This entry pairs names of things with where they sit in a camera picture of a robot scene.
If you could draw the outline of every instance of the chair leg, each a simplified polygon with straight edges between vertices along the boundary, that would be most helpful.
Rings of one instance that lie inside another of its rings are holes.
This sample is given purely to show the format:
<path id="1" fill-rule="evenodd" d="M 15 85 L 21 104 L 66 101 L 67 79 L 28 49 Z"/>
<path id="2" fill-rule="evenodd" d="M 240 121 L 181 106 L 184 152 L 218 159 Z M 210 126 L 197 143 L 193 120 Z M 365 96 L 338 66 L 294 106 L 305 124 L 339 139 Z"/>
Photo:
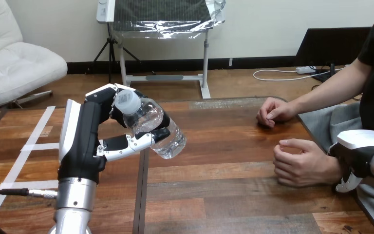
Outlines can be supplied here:
<path id="1" fill-rule="evenodd" d="M 24 97 L 22 99 L 17 99 L 14 101 L 15 105 L 19 106 L 23 103 L 26 103 L 28 101 L 31 101 L 31 100 L 35 100 L 37 98 L 40 98 L 40 97 L 43 97 L 43 96 L 46 96 L 46 95 L 51 95 L 52 94 L 52 90 L 49 90 L 49 91 L 45 91 L 45 92 L 42 92 L 42 93 L 37 93 L 37 94 L 32 94 L 30 96 L 27 96 L 27 97 Z"/>

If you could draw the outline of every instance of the human hand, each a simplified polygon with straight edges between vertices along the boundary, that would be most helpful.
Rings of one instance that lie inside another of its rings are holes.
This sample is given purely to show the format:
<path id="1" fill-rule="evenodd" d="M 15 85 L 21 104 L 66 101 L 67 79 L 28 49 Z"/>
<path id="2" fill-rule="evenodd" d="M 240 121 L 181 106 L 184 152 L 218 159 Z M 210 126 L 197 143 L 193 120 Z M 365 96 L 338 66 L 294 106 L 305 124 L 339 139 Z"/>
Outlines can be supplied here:
<path id="1" fill-rule="evenodd" d="M 284 147 L 300 149 L 299 155 L 283 151 Z M 279 183 L 291 187 L 334 184 L 342 178 L 337 158 L 328 156 L 308 140 L 281 140 L 274 149 L 273 164 Z"/>
<path id="2" fill-rule="evenodd" d="M 268 98 L 256 115 L 258 122 L 273 128 L 275 121 L 288 121 L 297 114 L 296 108 L 283 100 Z"/>

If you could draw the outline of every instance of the white power cable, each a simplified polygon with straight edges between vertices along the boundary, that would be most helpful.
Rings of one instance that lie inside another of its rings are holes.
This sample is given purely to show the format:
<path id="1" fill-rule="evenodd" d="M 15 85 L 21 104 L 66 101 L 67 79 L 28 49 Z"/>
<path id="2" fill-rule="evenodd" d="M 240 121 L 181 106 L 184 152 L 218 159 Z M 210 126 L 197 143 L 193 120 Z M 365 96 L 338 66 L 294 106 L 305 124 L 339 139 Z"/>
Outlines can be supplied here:
<path id="1" fill-rule="evenodd" d="M 314 75 L 310 75 L 310 76 L 306 76 L 306 77 L 300 77 L 300 78 L 292 78 L 292 79 L 262 79 L 262 78 L 258 78 L 256 76 L 256 73 L 258 72 L 284 72 L 284 73 L 295 73 L 297 71 L 280 71 L 280 70 L 259 70 L 259 71 L 256 71 L 255 73 L 253 73 L 253 77 L 258 79 L 258 80 L 264 80 L 264 81 L 290 81 L 290 80 L 298 80 L 298 79 L 305 79 L 305 78 L 309 78 L 309 77 L 314 77 L 314 76 L 319 76 L 319 75 L 323 75 L 323 74 L 326 74 L 326 73 L 329 73 L 329 72 L 323 72 L 323 73 L 319 73 L 319 74 L 314 74 Z"/>

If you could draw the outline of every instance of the white tape line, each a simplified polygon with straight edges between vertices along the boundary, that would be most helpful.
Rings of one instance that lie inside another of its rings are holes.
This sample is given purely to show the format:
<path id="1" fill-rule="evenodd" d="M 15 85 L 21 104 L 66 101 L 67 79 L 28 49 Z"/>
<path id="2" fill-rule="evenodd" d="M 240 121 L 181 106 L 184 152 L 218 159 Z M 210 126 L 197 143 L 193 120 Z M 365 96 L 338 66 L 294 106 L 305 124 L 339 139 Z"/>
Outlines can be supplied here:
<path id="1" fill-rule="evenodd" d="M 3 189 L 55 189 L 58 188 L 58 180 L 2 183 L 0 187 Z"/>
<path id="2" fill-rule="evenodd" d="M 41 119 L 39 120 L 38 124 L 35 126 L 35 129 L 32 131 L 31 135 L 29 136 L 29 139 L 26 141 L 26 145 L 34 145 L 39 135 L 41 135 L 42 130 L 44 129 L 46 123 L 49 120 L 49 117 L 51 117 L 52 112 L 54 111 L 55 106 L 49 106 L 46 108 L 44 114 L 41 116 Z M 30 150 L 21 151 L 19 154 L 17 160 L 15 161 L 14 165 L 12 166 L 11 170 L 9 171 L 8 175 L 6 176 L 4 183 L 13 183 L 17 179 L 20 171 L 22 170 L 23 165 L 25 164 L 26 160 L 28 159 L 29 154 L 31 153 Z M 4 195 L 0 195 L 0 206 L 3 203 L 3 200 L 5 200 Z"/>
<path id="3" fill-rule="evenodd" d="M 59 149 L 59 143 L 24 145 L 21 151 L 52 150 L 52 149 Z"/>
<path id="4" fill-rule="evenodd" d="M 41 135 L 42 130 L 44 129 L 46 123 L 51 117 L 52 112 L 54 111 L 55 106 L 49 106 L 46 108 L 44 114 L 42 115 L 41 119 L 39 120 L 38 124 L 36 125 L 35 129 L 32 131 L 31 136 L 29 136 L 28 141 L 26 141 L 25 145 L 35 145 L 37 142 L 39 135 Z M 11 170 L 9 171 L 8 175 L 6 176 L 4 183 L 11 183 L 14 182 L 20 171 L 22 170 L 23 165 L 25 164 L 26 160 L 28 159 L 29 154 L 31 153 L 30 150 L 21 151 L 17 160 L 15 161 L 14 165 L 12 166 Z"/>

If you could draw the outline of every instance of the gray pants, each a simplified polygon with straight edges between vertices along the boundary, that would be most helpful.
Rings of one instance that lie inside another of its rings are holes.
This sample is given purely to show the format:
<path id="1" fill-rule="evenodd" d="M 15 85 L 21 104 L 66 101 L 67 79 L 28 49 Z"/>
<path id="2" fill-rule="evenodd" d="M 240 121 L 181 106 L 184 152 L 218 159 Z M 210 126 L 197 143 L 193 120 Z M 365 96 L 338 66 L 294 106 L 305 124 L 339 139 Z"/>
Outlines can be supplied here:
<path id="1" fill-rule="evenodd" d="M 340 132 L 361 129 L 359 103 L 332 106 L 300 115 L 317 143 L 325 150 L 337 142 Z M 359 201 L 374 220 L 374 179 L 365 178 L 356 189 Z"/>

